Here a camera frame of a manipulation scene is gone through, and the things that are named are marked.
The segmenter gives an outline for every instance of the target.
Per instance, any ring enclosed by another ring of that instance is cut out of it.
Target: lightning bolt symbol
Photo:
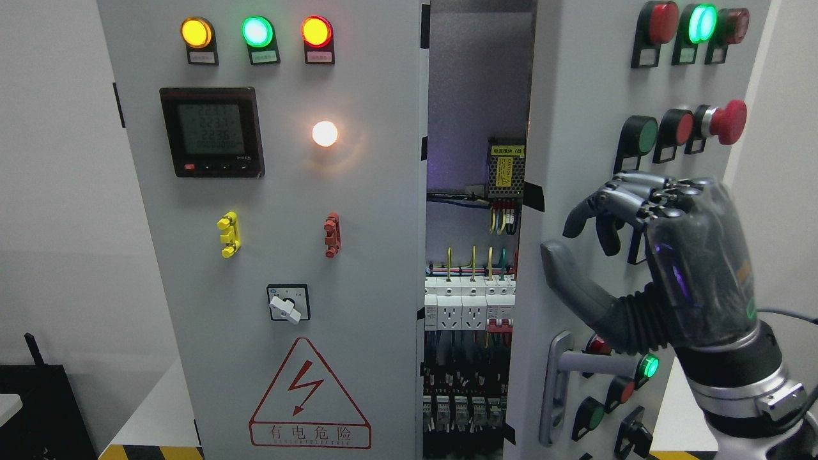
[[[304,377],[304,374],[307,373],[307,371],[309,370],[309,368],[311,366],[312,366],[312,361],[304,361],[304,364],[303,364],[303,366],[301,366],[301,370],[299,371],[299,374],[297,376],[295,376],[295,379],[293,380],[293,383],[290,383],[290,388],[287,389],[287,391],[292,391],[292,390],[297,390],[299,388],[304,388],[305,386],[312,386],[312,390],[310,390],[307,397],[304,398],[304,401],[302,401],[301,404],[295,406],[295,408],[293,409],[293,417],[298,415],[301,411],[304,410],[303,406],[307,403],[307,400],[310,399],[310,397],[312,397],[312,394],[315,393],[315,390],[318,390],[318,387],[321,386],[322,383],[324,383],[324,379],[321,379],[321,380],[316,380],[316,381],[310,381],[308,383],[299,384],[299,381],[301,380],[301,377]]]

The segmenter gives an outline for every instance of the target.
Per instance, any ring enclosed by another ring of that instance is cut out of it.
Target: yellow terminal block
[[[225,245],[222,249],[222,257],[230,259],[241,248],[239,216],[236,215],[235,212],[230,211],[216,222],[216,227],[222,231],[219,240]]]

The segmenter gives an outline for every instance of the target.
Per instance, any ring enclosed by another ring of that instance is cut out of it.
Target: digital power meter
[[[260,178],[264,155],[254,88],[161,88],[180,178]]]

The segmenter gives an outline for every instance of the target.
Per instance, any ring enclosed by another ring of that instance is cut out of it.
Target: warning triangle sign
[[[249,428],[256,446],[372,447],[369,422],[307,337],[293,343]]]

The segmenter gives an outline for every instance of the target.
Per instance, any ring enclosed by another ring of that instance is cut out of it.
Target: lit white indicator light
[[[329,147],[338,140],[338,128],[331,121],[322,121],[312,127],[312,140],[321,147]]]

